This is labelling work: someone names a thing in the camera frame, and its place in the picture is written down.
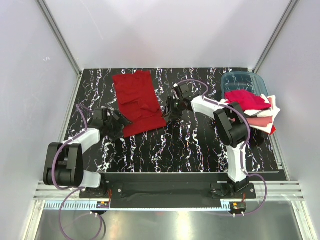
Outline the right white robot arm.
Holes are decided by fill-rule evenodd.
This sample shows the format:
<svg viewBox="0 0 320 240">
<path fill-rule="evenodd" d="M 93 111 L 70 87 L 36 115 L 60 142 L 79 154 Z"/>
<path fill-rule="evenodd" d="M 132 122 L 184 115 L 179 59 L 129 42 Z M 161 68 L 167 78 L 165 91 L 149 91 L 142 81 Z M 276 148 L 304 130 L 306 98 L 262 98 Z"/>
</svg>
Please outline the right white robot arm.
<svg viewBox="0 0 320 240">
<path fill-rule="evenodd" d="M 183 80 L 173 87 L 174 95 L 168 96 L 163 117 L 179 119 L 184 111 L 203 114 L 214 120 L 217 134 L 226 146 L 228 157 L 227 192 L 232 198 L 239 198 L 249 184 L 246 168 L 246 147 L 251 129 L 245 114 L 237 102 L 221 103 L 206 97 L 196 96 Z"/>
</svg>

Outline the red t-shirt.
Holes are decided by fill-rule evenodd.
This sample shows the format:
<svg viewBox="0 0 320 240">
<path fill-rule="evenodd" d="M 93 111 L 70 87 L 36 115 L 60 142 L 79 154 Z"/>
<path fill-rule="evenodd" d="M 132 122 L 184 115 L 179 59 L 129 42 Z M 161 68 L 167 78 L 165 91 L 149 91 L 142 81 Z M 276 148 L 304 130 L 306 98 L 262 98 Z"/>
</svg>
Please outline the red t-shirt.
<svg viewBox="0 0 320 240">
<path fill-rule="evenodd" d="M 117 74 L 112 80 L 119 111 L 131 121 L 123 129 L 125 138 L 167 125 L 149 71 Z"/>
</svg>

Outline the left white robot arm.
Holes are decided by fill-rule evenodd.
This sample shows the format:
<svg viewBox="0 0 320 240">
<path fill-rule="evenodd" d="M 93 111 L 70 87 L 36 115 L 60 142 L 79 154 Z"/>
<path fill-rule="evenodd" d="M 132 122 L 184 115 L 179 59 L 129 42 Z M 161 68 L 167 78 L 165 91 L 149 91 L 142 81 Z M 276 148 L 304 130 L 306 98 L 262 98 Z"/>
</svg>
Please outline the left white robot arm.
<svg viewBox="0 0 320 240">
<path fill-rule="evenodd" d="M 84 153 L 104 138 L 117 140 L 123 136 L 124 128 L 133 122 L 119 110 L 97 108 L 92 118 L 84 121 L 84 129 L 63 142 L 52 142 L 47 148 L 43 182 L 59 190 L 90 188 L 97 198 L 108 193 L 102 175 L 84 169 Z"/>
</svg>

